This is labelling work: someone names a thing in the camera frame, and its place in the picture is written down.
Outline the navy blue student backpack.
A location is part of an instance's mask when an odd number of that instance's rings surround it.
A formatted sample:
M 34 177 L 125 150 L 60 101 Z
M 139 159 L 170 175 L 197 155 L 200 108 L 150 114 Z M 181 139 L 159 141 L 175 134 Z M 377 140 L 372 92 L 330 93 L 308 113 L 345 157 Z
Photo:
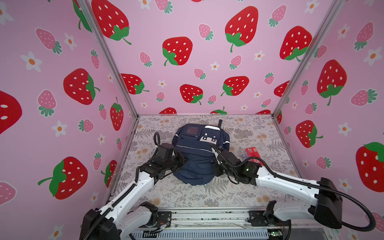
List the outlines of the navy blue student backpack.
M 186 124 L 175 133 L 172 145 L 187 160 L 174 176 L 192 186 L 206 185 L 215 177 L 213 162 L 217 160 L 211 144 L 230 149 L 230 136 L 217 126 Z

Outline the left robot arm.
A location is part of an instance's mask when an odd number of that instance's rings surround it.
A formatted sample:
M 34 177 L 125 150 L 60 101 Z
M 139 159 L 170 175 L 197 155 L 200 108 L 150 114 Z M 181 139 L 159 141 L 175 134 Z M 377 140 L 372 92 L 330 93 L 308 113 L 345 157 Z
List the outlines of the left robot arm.
M 99 210 L 89 210 L 83 218 L 81 240 L 121 240 L 140 226 L 154 222 L 157 208 L 143 204 L 130 213 L 139 198 L 150 190 L 166 172 L 177 172 L 187 159 L 171 144 L 160 144 L 154 155 L 137 167 L 135 179 L 113 200 Z

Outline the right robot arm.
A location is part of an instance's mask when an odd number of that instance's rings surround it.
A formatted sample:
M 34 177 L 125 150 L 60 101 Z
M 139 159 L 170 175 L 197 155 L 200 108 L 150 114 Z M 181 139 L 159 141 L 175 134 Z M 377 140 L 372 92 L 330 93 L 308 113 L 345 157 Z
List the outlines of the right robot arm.
M 285 204 L 268 204 L 266 218 L 284 222 L 292 219 L 314 219 L 331 229 L 342 228 L 343 198 L 331 180 L 321 178 L 320 181 L 314 181 L 289 177 L 251 160 L 242 162 L 226 150 L 213 150 L 213 153 L 216 157 L 216 175 L 226 174 L 235 184 L 272 188 L 299 199 Z

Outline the red box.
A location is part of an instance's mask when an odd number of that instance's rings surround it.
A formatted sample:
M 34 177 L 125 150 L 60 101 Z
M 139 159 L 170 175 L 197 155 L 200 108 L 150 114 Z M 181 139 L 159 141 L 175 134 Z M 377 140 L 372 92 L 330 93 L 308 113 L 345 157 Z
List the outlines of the red box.
M 258 159 L 252 159 L 251 162 L 254 162 L 254 163 L 257 163 L 257 164 L 264 166 L 264 164 L 259 160 L 261 158 L 261 156 L 255 147 L 247 148 L 246 153 L 247 153 L 249 158 L 250 157 L 258 158 Z

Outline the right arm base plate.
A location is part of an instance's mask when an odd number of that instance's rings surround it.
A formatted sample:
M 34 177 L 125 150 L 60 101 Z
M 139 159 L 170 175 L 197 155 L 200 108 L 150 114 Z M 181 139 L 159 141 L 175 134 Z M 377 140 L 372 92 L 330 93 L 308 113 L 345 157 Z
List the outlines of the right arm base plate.
M 288 221 L 281 221 L 274 215 L 265 216 L 264 211 L 249 211 L 247 222 L 253 227 L 288 227 Z

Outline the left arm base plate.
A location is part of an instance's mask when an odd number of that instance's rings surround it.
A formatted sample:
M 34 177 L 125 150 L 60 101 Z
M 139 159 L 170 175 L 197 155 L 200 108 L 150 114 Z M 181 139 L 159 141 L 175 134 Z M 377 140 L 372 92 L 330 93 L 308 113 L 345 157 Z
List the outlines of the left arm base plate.
M 169 227 L 171 225 L 172 212 L 158 212 L 157 215 L 151 216 L 150 221 L 141 226 L 141 228 L 160 228 L 163 225 Z

